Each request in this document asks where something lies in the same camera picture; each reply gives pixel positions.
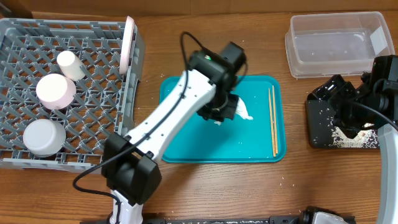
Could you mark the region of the white tissue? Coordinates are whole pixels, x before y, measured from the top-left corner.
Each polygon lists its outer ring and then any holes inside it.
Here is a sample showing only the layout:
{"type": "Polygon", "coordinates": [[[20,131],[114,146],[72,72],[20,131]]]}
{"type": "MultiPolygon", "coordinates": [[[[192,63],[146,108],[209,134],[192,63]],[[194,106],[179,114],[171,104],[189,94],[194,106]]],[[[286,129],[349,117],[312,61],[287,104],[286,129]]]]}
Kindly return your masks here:
{"type": "Polygon", "coordinates": [[[238,103],[237,103],[235,114],[240,116],[242,119],[247,119],[247,120],[254,119],[252,116],[249,115],[246,105],[240,97],[238,98],[238,103]]]}

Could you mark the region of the large white plate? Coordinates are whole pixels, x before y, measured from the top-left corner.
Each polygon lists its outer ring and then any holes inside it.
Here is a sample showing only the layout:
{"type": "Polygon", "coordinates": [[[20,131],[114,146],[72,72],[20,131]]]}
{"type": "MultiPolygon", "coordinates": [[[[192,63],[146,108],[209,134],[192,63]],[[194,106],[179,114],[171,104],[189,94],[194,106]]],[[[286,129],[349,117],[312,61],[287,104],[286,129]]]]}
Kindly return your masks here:
{"type": "Polygon", "coordinates": [[[129,68],[129,59],[130,59],[130,51],[131,44],[134,37],[134,19],[130,16],[127,16],[123,38],[122,38],[122,47],[120,54],[120,64],[119,64],[119,73],[126,74],[129,68]]]}

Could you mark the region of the white paper cup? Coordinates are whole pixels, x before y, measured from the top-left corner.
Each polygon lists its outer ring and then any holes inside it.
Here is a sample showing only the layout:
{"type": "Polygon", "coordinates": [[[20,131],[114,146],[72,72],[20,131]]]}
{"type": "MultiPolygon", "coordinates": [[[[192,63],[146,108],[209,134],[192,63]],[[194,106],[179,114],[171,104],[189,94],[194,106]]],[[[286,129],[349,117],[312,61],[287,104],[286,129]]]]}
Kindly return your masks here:
{"type": "Polygon", "coordinates": [[[60,52],[57,55],[57,63],[63,74],[74,82],[85,77],[85,73],[80,68],[83,63],[72,51],[60,52]]]}

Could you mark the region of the grey-green bowl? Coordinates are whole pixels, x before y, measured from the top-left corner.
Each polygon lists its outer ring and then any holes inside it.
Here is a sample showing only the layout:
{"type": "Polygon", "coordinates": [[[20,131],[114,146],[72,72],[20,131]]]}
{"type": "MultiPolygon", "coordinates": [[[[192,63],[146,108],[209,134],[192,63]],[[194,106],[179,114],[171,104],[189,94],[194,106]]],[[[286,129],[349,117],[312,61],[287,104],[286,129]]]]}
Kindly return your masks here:
{"type": "Polygon", "coordinates": [[[22,138],[30,152],[39,157],[48,157],[63,147],[66,130],[57,121],[38,119],[25,128],[22,138]]]}

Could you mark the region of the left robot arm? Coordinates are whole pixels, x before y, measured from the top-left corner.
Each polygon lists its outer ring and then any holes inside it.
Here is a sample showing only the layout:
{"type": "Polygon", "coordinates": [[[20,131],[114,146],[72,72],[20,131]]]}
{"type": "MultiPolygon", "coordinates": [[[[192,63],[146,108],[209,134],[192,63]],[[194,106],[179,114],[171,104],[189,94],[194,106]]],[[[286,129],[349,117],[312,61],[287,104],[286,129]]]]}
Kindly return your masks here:
{"type": "Polygon", "coordinates": [[[220,54],[206,48],[194,52],[173,90],[143,123],[107,138],[101,173],[115,197],[110,223],[142,223],[143,204],[162,179],[157,163],[194,114],[218,124],[236,114],[252,119],[242,99],[231,93],[241,67],[247,67],[246,55],[233,42],[220,54]]]}

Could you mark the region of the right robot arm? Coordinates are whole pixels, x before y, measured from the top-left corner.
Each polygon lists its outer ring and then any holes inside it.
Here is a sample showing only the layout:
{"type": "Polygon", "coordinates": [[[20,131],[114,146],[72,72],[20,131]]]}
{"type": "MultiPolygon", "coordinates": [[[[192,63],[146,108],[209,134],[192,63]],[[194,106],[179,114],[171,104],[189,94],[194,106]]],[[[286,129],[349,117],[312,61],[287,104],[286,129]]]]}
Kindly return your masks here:
{"type": "Polygon", "coordinates": [[[341,75],[307,96],[308,134],[320,137],[327,125],[350,139],[375,130],[381,153],[381,199],[378,223],[397,223],[397,56],[376,57],[355,88],[341,75]]]}

